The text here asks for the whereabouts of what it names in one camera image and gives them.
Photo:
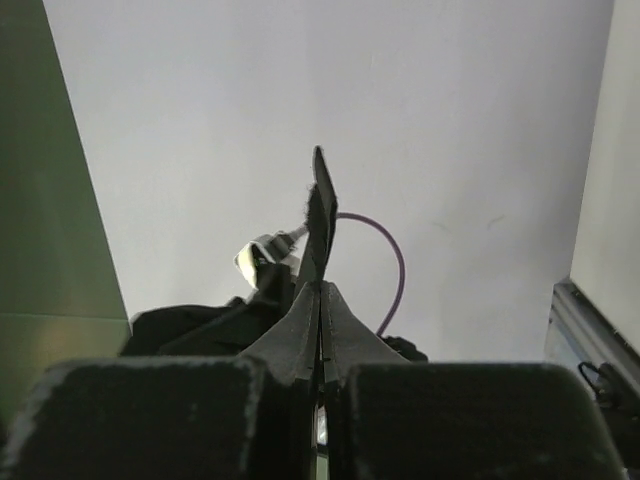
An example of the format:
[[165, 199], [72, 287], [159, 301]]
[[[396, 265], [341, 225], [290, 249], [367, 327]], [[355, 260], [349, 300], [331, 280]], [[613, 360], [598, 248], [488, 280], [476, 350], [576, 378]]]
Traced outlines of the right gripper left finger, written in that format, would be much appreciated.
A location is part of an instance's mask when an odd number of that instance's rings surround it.
[[49, 368], [1, 454], [5, 479], [312, 479], [320, 295], [235, 357]]

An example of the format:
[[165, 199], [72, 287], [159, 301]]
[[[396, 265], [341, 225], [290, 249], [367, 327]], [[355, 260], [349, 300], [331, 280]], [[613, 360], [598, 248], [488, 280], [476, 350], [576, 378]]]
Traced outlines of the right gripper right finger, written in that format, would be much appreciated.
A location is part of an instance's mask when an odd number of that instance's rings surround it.
[[333, 479], [623, 479], [586, 388], [553, 363], [410, 362], [337, 286], [321, 314]]

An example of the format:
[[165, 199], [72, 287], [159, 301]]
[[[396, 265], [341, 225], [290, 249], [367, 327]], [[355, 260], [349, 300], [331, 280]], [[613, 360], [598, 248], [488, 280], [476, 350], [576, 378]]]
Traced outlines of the black folding umbrella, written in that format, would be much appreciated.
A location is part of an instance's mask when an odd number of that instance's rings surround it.
[[124, 357], [242, 357], [264, 364], [285, 383], [328, 367], [345, 375], [364, 365], [424, 365], [428, 358], [401, 337], [383, 338], [351, 311], [324, 279], [339, 218], [337, 198], [320, 147], [307, 203], [307, 243], [296, 277], [284, 264], [259, 269], [247, 300], [223, 307], [185, 305], [151, 310], [131, 325]]

